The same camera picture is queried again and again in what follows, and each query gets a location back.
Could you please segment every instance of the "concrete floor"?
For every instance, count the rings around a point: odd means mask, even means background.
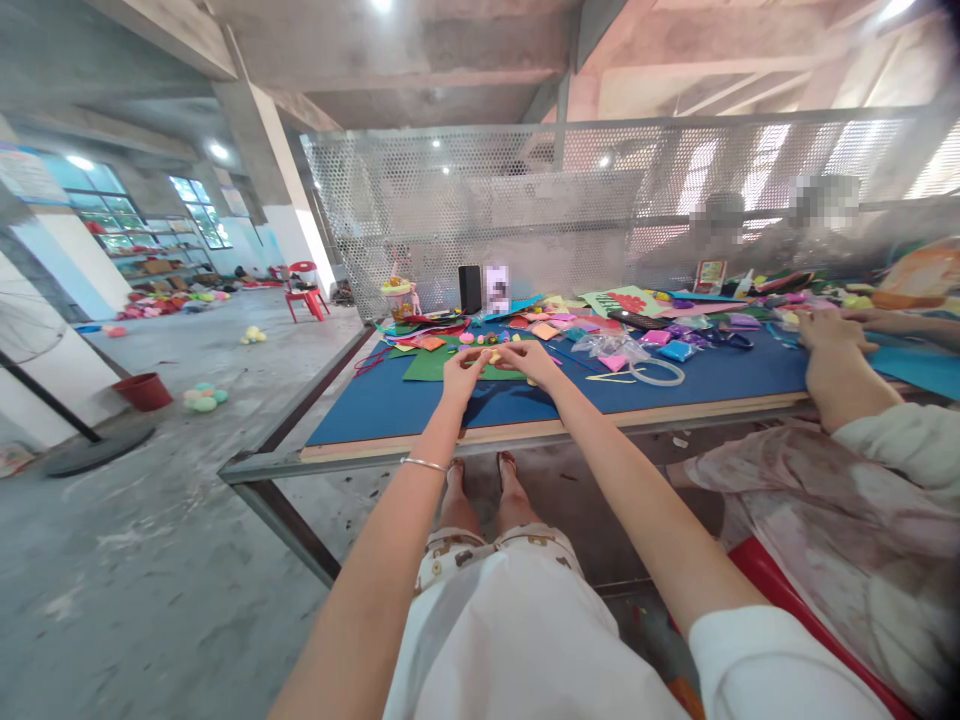
[[[88,336],[130,372],[159,372],[175,396],[207,381],[227,389],[230,400],[209,415],[179,401],[148,418],[124,415],[104,430],[155,422],[145,447],[74,478],[49,480],[30,468],[0,483],[0,715],[266,715],[326,590],[216,470],[249,448],[360,329],[352,308],[332,310],[324,323],[301,310],[294,325],[282,295],[266,290],[202,315],[128,322],[122,339]],[[268,342],[241,346],[248,325],[264,330]],[[332,401],[317,403],[281,449],[302,447]],[[695,432],[684,450],[669,435],[639,444],[654,462],[671,462],[747,430]],[[517,459],[535,507],[571,537],[591,582],[645,575],[575,448]],[[393,470],[295,478],[280,487],[343,559]],[[492,455],[468,460],[467,488],[488,527],[497,487]],[[688,501],[718,527],[717,497],[691,494]],[[625,639],[642,654],[682,655]]]

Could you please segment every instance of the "black speaker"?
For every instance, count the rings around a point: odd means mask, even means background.
[[[466,315],[473,315],[483,308],[483,293],[480,290],[479,265],[461,265],[460,273],[460,308]]]

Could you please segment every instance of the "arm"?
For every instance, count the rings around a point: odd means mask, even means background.
[[[499,351],[498,366],[519,369],[552,396],[684,637],[698,618],[715,610],[767,604],[656,467],[554,365],[542,345],[509,343]]]
[[[447,362],[443,398],[410,457],[450,464],[463,412],[488,358],[478,348]],[[433,468],[400,466],[330,591],[270,720],[382,717],[444,480]]]
[[[866,341],[857,323],[837,310],[818,310],[800,314],[800,333],[810,350],[807,390],[828,433],[903,403],[864,358],[877,346]]]
[[[861,323],[863,329],[870,332],[916,337],[951,352],[960,353],[960,322],[956,320],[907,315],[877,308],[847,311],[843,316],[847,320]]]

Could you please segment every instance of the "blue table surface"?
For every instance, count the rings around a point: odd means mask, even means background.
[[[755,347],[737,350],[718,347],[697,353],[679,364],[686,380],[676,387],[657,387],[587,380],[587,375],[609,372],[586,353],[573,353],[573,343],[555,338],[555,345],[595,368],[587,371],[560,357],[561,370],[604,413],[644,410],[674,405],[719,402],[762,395],[800,392],[806,389],[804,373],[807,354],[792,350],[767,332],[748,335]],[[377,345],[374,352],[385,349]],[[360,377],[355,377],[307,441],[307,445],[354,442],[375,438],[417,435],[423,432],[443,392],[441,382],[402,380],[412,357],[385,360]],[[673,376],[656,366],[646,366],[650,377]],[[524,380],[481,381],[467,406],[466,428],[509,423],[555,420],[559,417],[552,400],[540,388]]]

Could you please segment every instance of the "white sleeve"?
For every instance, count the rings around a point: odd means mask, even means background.
[[[758,605],[690,630],[709,720],[889,720],[876,695],[789,613]]]
[[[847,423],[831,437],[857,455],[900,470],[920,487],[950,495],[956,492],[958,412],[906,403]]]

